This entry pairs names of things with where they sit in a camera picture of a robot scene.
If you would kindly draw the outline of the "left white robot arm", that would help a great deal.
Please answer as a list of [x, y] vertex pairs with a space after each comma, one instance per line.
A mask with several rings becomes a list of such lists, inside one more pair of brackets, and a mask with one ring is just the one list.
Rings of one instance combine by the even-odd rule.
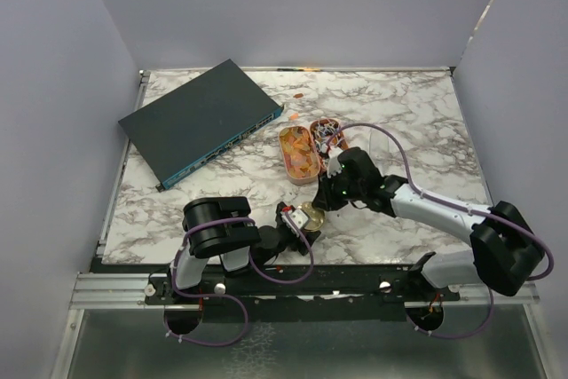
[[277, 206], [275, 226], [258, 227], [244, 196], [200, 198], [187, 203], [183, 213], [185, 236], [165, 283], [165, 292], [180, 304], [193, 298], [212, 257], [226, 272], [240, 272], [265, 265], [287, 249], [311, 257], [320, 236], [304, 209], [284, 202]]

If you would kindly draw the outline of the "pink tray of popsicle candies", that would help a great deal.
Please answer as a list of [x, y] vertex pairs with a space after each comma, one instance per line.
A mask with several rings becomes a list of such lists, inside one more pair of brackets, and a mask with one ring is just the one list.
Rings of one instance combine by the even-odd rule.
[[298, 186], [317, 181], [320, 160], [309, 130], [304, 126], [285, 127], [278, 140], [288, 180]]

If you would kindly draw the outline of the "pink tray of lollipops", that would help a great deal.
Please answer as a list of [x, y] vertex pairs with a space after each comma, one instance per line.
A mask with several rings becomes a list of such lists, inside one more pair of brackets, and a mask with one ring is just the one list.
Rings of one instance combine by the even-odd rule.
[[328, 159], [326, 143], [330, 137], [335, 135], [332, 145], [345, 150], [348, 148], [347, 141], [342, 132], [339, 132], [341, 127], [336, 119], [322, 118], [311, 123], [309, 131], [312, 135], [312, 140], [315, 146], [317, 155], [322, 164]]

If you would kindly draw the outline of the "gold jar lid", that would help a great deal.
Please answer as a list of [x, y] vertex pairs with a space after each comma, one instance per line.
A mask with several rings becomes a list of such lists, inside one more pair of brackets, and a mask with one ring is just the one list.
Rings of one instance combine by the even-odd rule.
[[310, 201], [303, 202], [298, 208], [309, 217], [304, 226], [305, 231], [316, 232], [321, 229], [325, 223], [325, 212], [322, 209], [315, 208]]

